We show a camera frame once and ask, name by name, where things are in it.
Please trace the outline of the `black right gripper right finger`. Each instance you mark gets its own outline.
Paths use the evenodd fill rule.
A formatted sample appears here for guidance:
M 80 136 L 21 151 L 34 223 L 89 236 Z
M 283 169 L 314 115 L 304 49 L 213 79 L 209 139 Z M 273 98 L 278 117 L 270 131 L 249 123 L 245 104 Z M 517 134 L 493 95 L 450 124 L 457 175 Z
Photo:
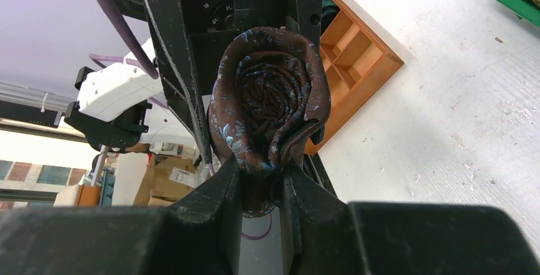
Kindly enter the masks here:
M 538 274 L 539 261 L 500 209 L 344 203 L 301 169 L 283 172 L 285 274 Z

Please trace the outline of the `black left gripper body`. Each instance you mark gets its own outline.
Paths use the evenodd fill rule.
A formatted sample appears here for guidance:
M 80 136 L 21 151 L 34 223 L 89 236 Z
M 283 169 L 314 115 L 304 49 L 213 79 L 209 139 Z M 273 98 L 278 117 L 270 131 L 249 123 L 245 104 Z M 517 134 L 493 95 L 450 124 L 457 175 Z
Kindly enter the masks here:
M 181 0 L 202 95 L 211 94 L 225 49 L 254 27 L 283 27 L 288 0 Z

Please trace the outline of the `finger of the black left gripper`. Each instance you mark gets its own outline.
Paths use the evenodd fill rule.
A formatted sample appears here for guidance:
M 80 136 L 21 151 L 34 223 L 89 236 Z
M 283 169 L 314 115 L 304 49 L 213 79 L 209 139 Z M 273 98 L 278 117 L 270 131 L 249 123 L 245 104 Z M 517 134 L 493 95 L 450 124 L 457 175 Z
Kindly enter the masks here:
M 211 164 L 210 136 L 191 39 L 185 30 L 181 0 L 143 0 L 162 83 L 173 91 L 166 95 L 174 116 L 193 135 L 203 164 Z
M 326 123 L 326 75 L 320 57 L 320 24 L 322 0 L 288 0 L 287 30 L 292 31 L 292 51 L 287 62 L 292 106 L 287 119 L 289 144 L 306 140 L 309 132 L 313 144 L 323 141 Z

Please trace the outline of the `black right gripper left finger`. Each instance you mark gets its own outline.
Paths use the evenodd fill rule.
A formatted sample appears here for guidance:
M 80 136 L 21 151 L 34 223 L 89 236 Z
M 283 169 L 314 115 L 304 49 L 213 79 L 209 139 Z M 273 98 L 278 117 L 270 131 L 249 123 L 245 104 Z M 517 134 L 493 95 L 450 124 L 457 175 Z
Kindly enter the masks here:
M 168 207 L 1 213 L 2 274 L 237 274 L 240 171 L 230 158 Z

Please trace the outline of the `dark brown blue-patterned tie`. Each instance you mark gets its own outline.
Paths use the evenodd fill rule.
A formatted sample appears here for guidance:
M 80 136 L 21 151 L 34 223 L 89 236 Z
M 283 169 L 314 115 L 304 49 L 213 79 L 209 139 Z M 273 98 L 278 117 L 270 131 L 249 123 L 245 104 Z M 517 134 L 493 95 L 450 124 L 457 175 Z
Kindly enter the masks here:
M 273 183 L 300 166 L 307 141 L 329 119 L 331 95 L 318 47 L 295 32 L 255 27 L 221 58 L 208 107 L 211 146 L 241 171 L 246 217 L 271 212 Z

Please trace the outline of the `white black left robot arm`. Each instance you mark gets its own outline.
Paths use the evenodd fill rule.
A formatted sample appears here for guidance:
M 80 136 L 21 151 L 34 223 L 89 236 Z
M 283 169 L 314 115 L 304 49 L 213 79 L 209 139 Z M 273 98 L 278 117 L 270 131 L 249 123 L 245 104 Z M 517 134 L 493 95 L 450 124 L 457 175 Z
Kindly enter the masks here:
M 203 97 L 232 40 L 284 27 L 319 44 L 323 0 L 97 0 L 130 52 L 80 69 L 65 121 L 103 148 L 171 143 L 187 129 L 212 161 Z

